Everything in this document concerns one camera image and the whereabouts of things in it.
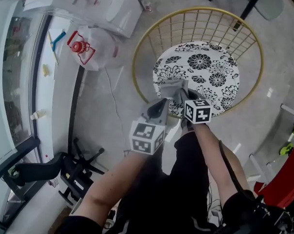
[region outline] concrete floor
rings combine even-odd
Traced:
[[[266,21],[255,9],[246,19],[257,33],[264,50],[265,70],[259,87],[245,103],[227,114],[213,118],[209,124],[216,136],[222,139],[230,149],[234,150],[239,143],[241,144],[236,154],[242,164],[247,162],[249,154],[256,152],[265,140],[279,114],[280,105],[287,101],[294,107],[294,4],[290,0],[283,1],[282,14],[272,21]],[[108,169],[123,158],[123,150],[129,149],[128,135],[131,123],[137,119],[144,105],[133,86],[131,77],[132,54],[143,33],[158,19],[178,9],[212,6],[240,15],[247,5],[247,0],[214,0],[213,2],[151,0],[151,2],[154,7],[153,13],[144,12],[132,37],[124,40],[127,49],[124,67],[107,69],[121,122],[115,112],[105,70],[88,72],[82,84],[83,90],[78,100],[74,134],[89,150],[95,151],[98,146],[106,149],[98,161]],[[238,63],[242,91],[243,87],[247,90],[255,82],[258,70],[252,69],[254,61],[252,53],[245,53],[241,63]],[[141,77],[145,78],[147,75],[149,74],[141,74]],[[150,81],[150,89],[148,88],[150,93],[154,93],[152,89]],[[272,90],[270,97],[267,96],[269,89]],[[170,125],[174,126],[176,122],[171,119]],[[170,172],[174,164],[173,145],[179,135],[180,131],[177,131],[172,140],[165,144],[163,170],[166,173]]]

